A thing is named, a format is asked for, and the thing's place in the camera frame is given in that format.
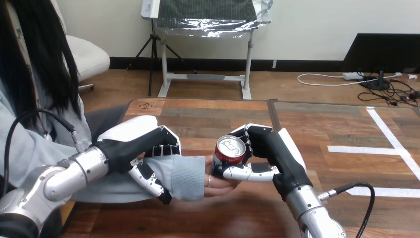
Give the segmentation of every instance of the woman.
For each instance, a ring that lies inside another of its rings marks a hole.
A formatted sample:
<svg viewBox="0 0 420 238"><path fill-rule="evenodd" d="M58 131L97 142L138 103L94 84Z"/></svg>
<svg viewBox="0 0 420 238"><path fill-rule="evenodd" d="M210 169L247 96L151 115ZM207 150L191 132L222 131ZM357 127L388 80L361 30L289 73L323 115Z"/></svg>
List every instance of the woman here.
<svg viewBox="0 0 420 238"><path fill-rule="evenodd" d="M85 146L115 126L126 107L84 114L78 95L78 73L61 22L50 0L0 0L0 172L4 145L16 116L44 108L75 126ZM34 115L15 129L10 149L11 186L19 187L33 168L76 153L70 134L47 115ZM207 157L168 156L146 159L163 185L178 199L223 195L236 182L211 179ZM152 198L130 176L112 174L90 184L72 199L83 202L133 202ZM42 235L56 236L57 214Z"/></svg>

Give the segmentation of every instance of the human hand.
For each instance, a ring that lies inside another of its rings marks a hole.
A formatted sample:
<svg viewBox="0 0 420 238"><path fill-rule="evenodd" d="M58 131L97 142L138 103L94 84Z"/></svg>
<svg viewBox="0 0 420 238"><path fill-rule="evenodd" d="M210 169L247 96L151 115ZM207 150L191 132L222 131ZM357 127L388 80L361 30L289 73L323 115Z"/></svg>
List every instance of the human hand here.
<svg viewBox="0 0 420 238"><path fill-rule="evenodd" d="M222 196L234 190L240 181L232 179L219 179L210 176L213 154L206 156L206 174L204 180L204 197Z"/></svg>

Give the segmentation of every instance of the white cable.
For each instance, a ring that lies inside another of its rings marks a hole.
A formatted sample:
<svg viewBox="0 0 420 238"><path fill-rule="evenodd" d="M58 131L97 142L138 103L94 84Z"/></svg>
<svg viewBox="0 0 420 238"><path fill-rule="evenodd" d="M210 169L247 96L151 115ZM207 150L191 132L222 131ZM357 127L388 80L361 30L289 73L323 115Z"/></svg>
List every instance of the white cable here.
<svg viewBox="0 0 420 238"><path fill-rule="evenodd" d="M306 84L306 85L312 85L312 86L347 86L347 85L353 85L353 84L359 84L359 83L367 83L367 82L372 82L372 81L378 80L376 78L376 79L371 79L371 80L367 80L367 81L360 81L360 82L354 82L354 83L345 83L345 84L316 84L316 83L305 83L305 82L302 82L300 80L300 77L307 76L307 75L322 76L322 77L329 77L329 78L343 78L343 76L330 76L330 75L323 75L323 74L316 74L316 73L305 73L305 74L302 74L302 75L299 75L298 76L298 81L300 83L303 83L303 84ZM388 77L384 77L384 78L393 78L393 77L399 77L399 76L401 76L401 73L396 73L393 76L388 76Z"/></svg>

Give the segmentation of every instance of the power strip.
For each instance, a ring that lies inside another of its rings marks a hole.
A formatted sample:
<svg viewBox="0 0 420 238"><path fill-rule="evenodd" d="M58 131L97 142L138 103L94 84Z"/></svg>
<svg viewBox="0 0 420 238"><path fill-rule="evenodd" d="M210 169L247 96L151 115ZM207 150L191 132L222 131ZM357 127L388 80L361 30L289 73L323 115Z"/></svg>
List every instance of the power strip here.
<svg viewBox="0 0 420 238"><path fill-rule="evenodd" d="M357 80L357 79L363 79L364 74L363 73L359 73L360 75L358 75L358 73L356 72L352 72L352 73L343 73L343 78L344 80Z"/></svg>

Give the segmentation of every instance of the cable connector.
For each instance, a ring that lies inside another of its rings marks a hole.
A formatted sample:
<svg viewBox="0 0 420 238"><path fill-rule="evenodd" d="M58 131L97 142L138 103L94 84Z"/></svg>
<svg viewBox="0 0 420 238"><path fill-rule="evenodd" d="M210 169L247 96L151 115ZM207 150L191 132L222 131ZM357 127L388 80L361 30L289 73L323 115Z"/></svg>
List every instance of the cable connector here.
<svg viewBox="0 0 420 238"><path fill-rule="evenodd" d="M85 152L85 146L83 146L82 140L79 139L79 134L77 131L73 131L71 133L71 138L73 138L74 146L76 147L77 153Z"/></svg>
<svg viewBox="0 0 420 238"><path fill-rule="evenodd" d="M318 195L318 199L321 200L321 201L326 201L326 200L328 200L328 199L330 199L330 198L332 198L336 195L337 195L337 191L335 191L333 189L333 190L330 190L328 192L321 193L320 195Z"/></svg>

